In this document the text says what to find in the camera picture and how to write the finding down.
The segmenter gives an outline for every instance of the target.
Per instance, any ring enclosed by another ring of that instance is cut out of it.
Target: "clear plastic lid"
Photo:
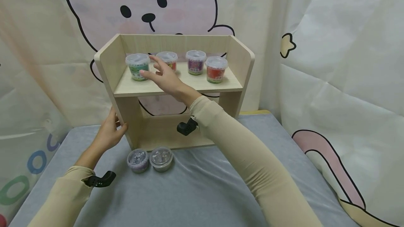
[[[211,56],[206,59],[206,67],[216,70],[225,70],[228,67],[228,62],[225,58],[220,56]]]
[[[206,54],[200,50],[190,50],[187,52],[186,58],[192,61],[204,61],[206,60]]]
[[[157,147],[150,154],[150,162],[153,166],[163,167],[167,166],[173,160],[173,153],[169,148]]]
[[[165,63],[173,63],[178,60],[178,55],[175,52],[159,52],[156,56],[162,59]]]
[[[147,152],[143,149],[135,149],[129,153],[127,163],[130,168],[141,168],[147,162]]]
[[[149,55],[147,54],[131,54],[125,59],[128,66],[140,66],[150,63]]]

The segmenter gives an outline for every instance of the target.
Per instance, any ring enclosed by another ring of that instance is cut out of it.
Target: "gray table surface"
[[[243,115],[239,121],[279,158],[324,226],[358,226],[343,211],[322,175],[271,115]],[[90,145],[99,126],[72,129],[27,197],[10,227],[27,226],[55,180]],[[126,164],[127,140],[106,152],[98,176],[117,174],[106,188],[94,188],[75,227],[267,226],[252,194],[217,147],[175,150],[175,164],[159,173],[133,173]]]

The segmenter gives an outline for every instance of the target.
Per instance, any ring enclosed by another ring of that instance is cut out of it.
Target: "green container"
[[[143,76],[140,75],[139,71],[140,70],[149,71],[149,63],[150,63],[149,55],[131,54],[126,57],[125,62],[130,69],[133,80],[135,80],[135,81],[147,80],[146,78],[144,78]]]

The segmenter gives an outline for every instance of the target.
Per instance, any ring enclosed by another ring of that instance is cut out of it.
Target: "bear nose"
[[[146,22],[146,23],[150,23],[155,19],[156,19],[156,15],[154,15],[152,13],[146,13],[145,15],[142,16],[142,21]]]

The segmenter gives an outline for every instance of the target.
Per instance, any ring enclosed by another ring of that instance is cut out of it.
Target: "bear eye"
[[[127,6],[121,6],[121,14],[125,18],[130,18],[132,16],[132,12]]]
[[[159,4],[161,8],[164,8],[167,6],[167,0],[157,0],[157,4]]]

